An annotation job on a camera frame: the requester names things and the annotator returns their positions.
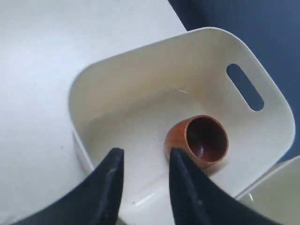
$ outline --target white surface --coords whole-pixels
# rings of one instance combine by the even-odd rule
[[[85,176],[68,123],[73,78],[185,29],[167,0],[3,0],[0,27],[0,212],[19,218]]]
[[[231,63],[261,95],[261,111],[250,109],[226,74]],[[173,89],[188,94],[168,92]],[[86,169],[92,170],[111,147],[124,148],[120,218],[132,225],[173,224],[163,145],[180,120],[206,113],[224,126],[228,154],[207,173],[233,197],[270,169],[295,135],[292,111],[257,58],[237,37],[215,28],[88,67],[70,90],[69,110]]]
[[[284,162],[251,187],[241,202],[280,224],[299,224],[299,171],[300,157]]]

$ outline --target orange cup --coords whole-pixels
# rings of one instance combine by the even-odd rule
[[[170,159],[173,147],[183,149],[201,169],[221,161],[228,150],[223,126],[207,115],[194,116],[177,123],[165,138],[165,153]]]

